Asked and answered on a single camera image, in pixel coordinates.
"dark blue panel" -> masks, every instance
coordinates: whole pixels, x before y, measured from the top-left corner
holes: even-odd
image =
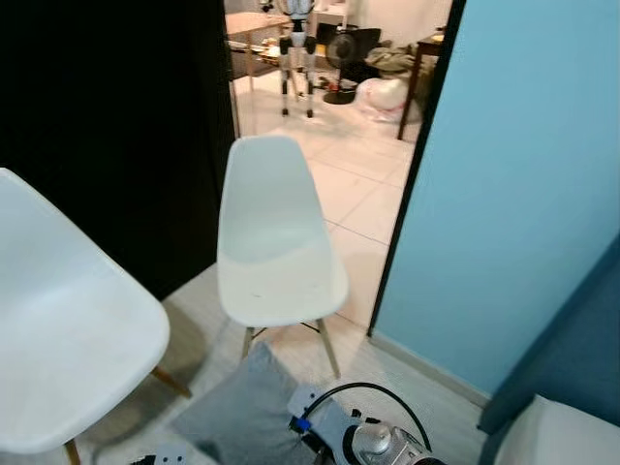
[[[620,425],[618,237],[484,409],[493,434],[535,393]]]

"gray pillow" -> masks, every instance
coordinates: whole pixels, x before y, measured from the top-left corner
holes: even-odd
[[[172,427],[222,465],[311,464],[315,454],[288,428],[295,388],[295,379],[261,342]]]

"metal device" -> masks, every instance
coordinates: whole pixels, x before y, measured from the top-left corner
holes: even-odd
[[[259,0],[261,9],[268,13],[273,9],[273,0]],[[286,7],[281,0],[277,0],[277,6],[283,15],[290,16],[293,23],[293,31],[290,36],[280,38],[280,73],[282,77],[282,114],[289,114],[289,78],[291,77],[291,63],[297,65],[298,71],[305,71],[307,81],[306,114],[309,118],[314,115],[314,79],[315,79],[315,52],[317,50],[317,38],[306,33],[308,17],[314,9],[314,0],[286,0]]]
[[[404,429],[375,418],[362,418],[357,409],[347,415],[331,398],[325,398],[317,407],[317,399],[321,402],[324,396],[320,396],[315,387],[301,385],[288,404],[288,410],[293,415],[290,427],[303,434],[306,444],[317,452],[315,464],[446,465],[431,455],[430,444],[425,447]],[[309,416],[307,412],[313,407],[316,410]],[[415,415],[414,420],[421,428]],[[423,428],[420,433],[428,443]]]

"plastic bag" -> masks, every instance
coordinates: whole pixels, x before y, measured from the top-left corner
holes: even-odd
[[[372,121],[398,123],[405,108],[406,98],[407,84],[403,80],[373,77],[357,87],[354,105]],[[413,100],[407,121],[420,120],[418,104]]]

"chair backrest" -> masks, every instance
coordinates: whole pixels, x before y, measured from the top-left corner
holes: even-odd
[[[314,180],[299,144],[285,136],[237,140],[220,209],[218,261],[256,263],[310,240],[327,240]]]
[[[68,276],[92,276],[111,264],[49,201],[0,169],[0,310],[46,289],[59,292]]]

